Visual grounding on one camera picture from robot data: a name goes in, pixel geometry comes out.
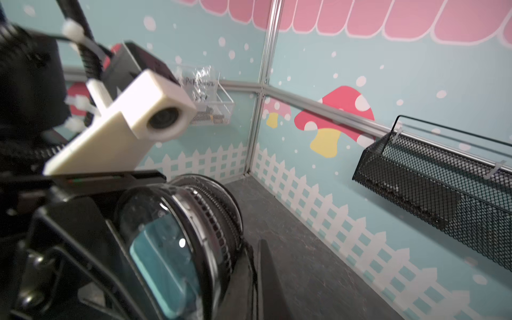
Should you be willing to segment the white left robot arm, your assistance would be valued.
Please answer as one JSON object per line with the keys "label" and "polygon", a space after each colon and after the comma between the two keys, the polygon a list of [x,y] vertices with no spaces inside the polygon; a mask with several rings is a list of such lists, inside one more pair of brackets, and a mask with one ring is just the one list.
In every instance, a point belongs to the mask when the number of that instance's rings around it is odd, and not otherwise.
{"label": "white left robot arm", "polygon": [[157,171],[45,176],[70,114],[56,40],[1,22],[1,318],[162,319],[114,208]]}

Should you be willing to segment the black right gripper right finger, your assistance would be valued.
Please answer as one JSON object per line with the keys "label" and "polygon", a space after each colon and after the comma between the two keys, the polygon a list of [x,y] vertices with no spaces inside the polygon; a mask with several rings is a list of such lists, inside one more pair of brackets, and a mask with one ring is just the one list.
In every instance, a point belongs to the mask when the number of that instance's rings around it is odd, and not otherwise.
{"label": "black right gripper right finger", "polygon": [[292,319],[268,242],[259,240],[257,248],[257,318]]}

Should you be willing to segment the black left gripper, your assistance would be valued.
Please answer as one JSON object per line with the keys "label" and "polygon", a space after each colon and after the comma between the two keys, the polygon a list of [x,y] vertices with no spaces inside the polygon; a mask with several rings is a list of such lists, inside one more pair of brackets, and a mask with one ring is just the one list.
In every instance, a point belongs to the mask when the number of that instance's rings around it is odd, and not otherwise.
{"label": "black left gripper", "polygon": [[156,171],[1,178],[1,318],[162,319],[115,225]]}

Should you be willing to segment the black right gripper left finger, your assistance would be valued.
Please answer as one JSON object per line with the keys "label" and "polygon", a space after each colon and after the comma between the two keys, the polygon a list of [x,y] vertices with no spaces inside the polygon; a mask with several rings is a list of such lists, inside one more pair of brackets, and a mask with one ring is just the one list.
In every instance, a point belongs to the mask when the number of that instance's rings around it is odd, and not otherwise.
{"label": "black right gripper left finger", "polygon": [[216,319],[256,319],[256,268],[248,243],[242,246]]}

